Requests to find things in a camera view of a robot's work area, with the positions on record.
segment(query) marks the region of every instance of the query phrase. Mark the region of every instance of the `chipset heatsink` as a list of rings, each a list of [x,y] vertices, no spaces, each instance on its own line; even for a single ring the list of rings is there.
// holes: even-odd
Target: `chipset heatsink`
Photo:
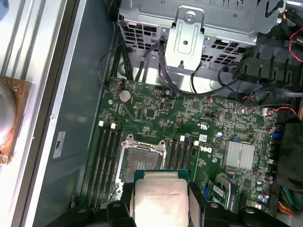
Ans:
[[[226,143],[223,164],[225,166],[251,170],[254,161],[254,153],[255,146],[253,145],[228,141]]]

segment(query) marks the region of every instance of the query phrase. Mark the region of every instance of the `capacitor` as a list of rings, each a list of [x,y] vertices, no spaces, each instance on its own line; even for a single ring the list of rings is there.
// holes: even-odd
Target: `capacitor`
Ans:
[[[267,198],[263,198],[263,199],[262,199],[262,203],[267,204]]]
[[[273,183],[274,183],[272,180],[268,180],[268,179],[266,179],[266,178],[265,178],[263,181],[264,181],[265,183],[268,183],[268,184],[273,184]]]
[[[273,133],[274,132],[274,129],[272,127],[269,127],[267,129],[265,129],[265,132],[266,133]]]
[[[258,200],[262,201],[263,196],[262,196],[262,195],[260,195],[260,194],[258,194],[258,195],[257,195],[257,198],[258,198]]]
[[[259,187],[257,187],[257,191],[261,192],[261,191],[263,191],[263,188],[259,186]]]
[[[268,180],[271,180],[271,181],[274,179],[274,177],[271,176],[271,175],[269,175],[269,174],[265,174],[264,177],[265,177],[266,179],[268,179]]]
[[[219,131],[216,133],[216,137],[222,137],[222,136],[223,136],[222,132]]]
[[[266,199],[269,199],[269,195],[266,193],[266,192],[262,192],[261,195],[266,198]]]

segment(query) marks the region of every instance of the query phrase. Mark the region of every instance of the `metal bracket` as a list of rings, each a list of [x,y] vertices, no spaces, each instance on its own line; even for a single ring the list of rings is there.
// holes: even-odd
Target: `metal bracket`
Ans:
[[[179,9],[176,27],[169,30],[165,50],[168,68],[196,70],[204,43],[204,34],[200,32],[202,20],[203,12],[200,9]]]

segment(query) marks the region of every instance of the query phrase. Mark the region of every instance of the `red wire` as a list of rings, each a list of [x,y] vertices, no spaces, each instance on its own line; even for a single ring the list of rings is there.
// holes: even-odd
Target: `red wire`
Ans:
[[[279,110],[282,110],[282,109],[291,110],[295,115],[297,115],[297,112],[296,112],[293,108],[287,107],[287,106],[282,106],[282,107],[280,107],[280,108],[278,108],[278,109],[273,109],[272,111],[279,111]]]
[[[296,31],[295,33],[293,33],[293,34],[290,36],[290,38],[289,38],[290,43],[289,43],[288,51],[289,51],[290,54],[291,54],[294,58],[296,58],[298,61],[303,62],[295,53],[293,53],[293,50],[292,50],[292,47],[293,47],[292,40],[293,40],[294,36],[295,36],[296,34],[298,34],[300,31],[303,31],[303,29],[300,28],[298,31]]]

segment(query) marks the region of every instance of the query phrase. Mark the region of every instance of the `screw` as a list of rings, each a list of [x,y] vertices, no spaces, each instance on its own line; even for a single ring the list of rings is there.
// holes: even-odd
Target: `screw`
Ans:
[[[246,212],[246,213],[249,213],[249,214],[254,214],[254,213],[255,213],[254,210],[253,210],[253,209],[250,209],[250,208],[246,208],[246,209],[245,209],[245,212]]]
[[[214,203],[214,202],[213,202],[213,203],[211,203],[211,204],[210,204],[210,206],[211,206],[212,208],[218,208],[218,207],[219,207],[219,205],[218,205],[218,204],[216,204],[216,203]]]

